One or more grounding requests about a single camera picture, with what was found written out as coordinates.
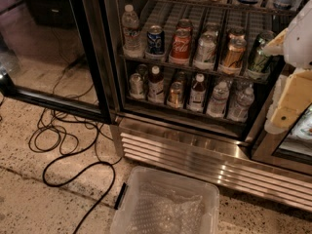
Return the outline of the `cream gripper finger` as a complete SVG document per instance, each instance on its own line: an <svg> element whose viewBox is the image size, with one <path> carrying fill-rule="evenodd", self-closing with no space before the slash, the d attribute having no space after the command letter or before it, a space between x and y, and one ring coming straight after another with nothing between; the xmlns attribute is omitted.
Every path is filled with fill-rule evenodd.
<svg viewBox="0 0 312 234"><path fill-rule="evenodd" d="M286 28L282 30L273 40L264 46L263 52L267 56L282 56L284 54L283 44L285 42L287 32L288 30Z"/></svg>
<svg viewBox="0 0 312 234"><path fill-rule="evenodd" d="M297 68L290 76L280 75L272 99L264 130L278 135L289 130L312 104L312 70Z"/></svg>

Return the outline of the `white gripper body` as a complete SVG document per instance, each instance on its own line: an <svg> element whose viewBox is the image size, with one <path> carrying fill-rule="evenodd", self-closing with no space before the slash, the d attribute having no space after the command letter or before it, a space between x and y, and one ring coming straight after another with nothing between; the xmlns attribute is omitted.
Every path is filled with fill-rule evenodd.
<svg viewBox="0 0 312 234"><path fill-rule="evenodd" d="M312 0L289 24L283 47L286 63L296 68L312 68Z"/></svg>

